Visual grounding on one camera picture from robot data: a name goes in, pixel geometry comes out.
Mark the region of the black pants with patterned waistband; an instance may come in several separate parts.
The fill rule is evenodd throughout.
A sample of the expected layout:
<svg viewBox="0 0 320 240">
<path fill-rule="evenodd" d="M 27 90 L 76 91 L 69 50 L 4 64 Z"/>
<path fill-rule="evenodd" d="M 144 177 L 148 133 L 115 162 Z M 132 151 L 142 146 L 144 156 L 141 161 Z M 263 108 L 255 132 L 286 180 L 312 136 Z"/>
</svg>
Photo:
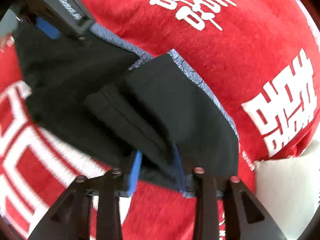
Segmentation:
<svg viewBox="0 0 320 240">
<path fill-rule="evenodd" d="M 140 178 L 173 190 L 195 167 L 237 174 L 235 124 L 176 51 L 153 57 L 99 26 L 54 40 L 21 23 L 13 37 L 28 112 L 59 139 L 116 167 L 140 151 Z"/>
</svg>

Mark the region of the cream pillow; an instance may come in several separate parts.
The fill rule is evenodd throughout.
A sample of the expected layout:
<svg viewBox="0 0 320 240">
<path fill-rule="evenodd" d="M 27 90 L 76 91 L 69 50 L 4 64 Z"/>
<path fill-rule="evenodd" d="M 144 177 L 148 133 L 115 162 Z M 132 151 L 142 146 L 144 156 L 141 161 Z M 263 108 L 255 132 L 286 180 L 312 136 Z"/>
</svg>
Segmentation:
<svg viewBox="0 0 320 240">
<path fill-rule="evenodd" d="M 300 157 L 255 161 L 256 197 L 287 239 L 298 239 L 319 206 L 319 141 Z"/>
</svg>

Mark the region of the red blanket with white characters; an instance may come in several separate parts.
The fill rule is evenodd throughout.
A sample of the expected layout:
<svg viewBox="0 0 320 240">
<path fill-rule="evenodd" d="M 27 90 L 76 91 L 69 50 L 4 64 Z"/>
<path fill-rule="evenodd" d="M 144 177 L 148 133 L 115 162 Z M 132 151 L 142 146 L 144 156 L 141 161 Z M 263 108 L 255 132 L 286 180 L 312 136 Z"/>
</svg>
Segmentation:
<svg viewBox="0 0 320 240">
<path fill-rule="evenodd" d="M 252 193 L 255 161 L 295 158 L 310 143 L 319 124 L 319 39 L 296 0 L 80 1 L 94 18 L 87 32 L 107 29 L 153 57 L 174 50 L 191 66 L 235 124 L 234 176 Z M 1 223 L 29 239 L 76 177 L 116 166 L 33 121 L 13 37 L 19 24 L 31 23 L 21 0 L 1 0 L 6 10 L 17 25 L 1 36 Z M 140 173 L 119 209 L 122 239 L 193 239 L 196 198 Z"/>
</svg>

